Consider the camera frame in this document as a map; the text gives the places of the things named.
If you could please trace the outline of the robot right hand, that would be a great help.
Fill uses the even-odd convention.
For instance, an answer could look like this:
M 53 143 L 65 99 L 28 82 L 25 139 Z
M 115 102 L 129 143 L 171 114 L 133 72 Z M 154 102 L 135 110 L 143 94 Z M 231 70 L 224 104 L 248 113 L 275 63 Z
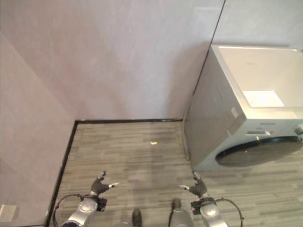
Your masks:
M 202 198 L 204 194 L 207 193 L 207 187 L 203 180 L 201 179 L 201 176 L 197 172 L 192 172 L 193 178 L 195 180 L 195 185 L 193 186 L 187 186 L 184 184 L 179 185 L 179 188 L 189 191 L 193 195 L 196 195 L 198 198 Z

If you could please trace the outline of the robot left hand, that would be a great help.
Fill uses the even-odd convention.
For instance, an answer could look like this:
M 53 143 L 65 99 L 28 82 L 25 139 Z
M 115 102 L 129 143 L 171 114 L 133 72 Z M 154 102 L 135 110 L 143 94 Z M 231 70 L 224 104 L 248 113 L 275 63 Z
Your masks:
M 99 196 L 100 194 L 108 191 L 111 188 L 117 187 L 120 183 L 112 183 L 112 184 L 105 184 L 102 181 L 105 179 L 106 170 L 102 171 L 101 174 L 94 180 L 93 184 L 90 188 L 90 195 Z

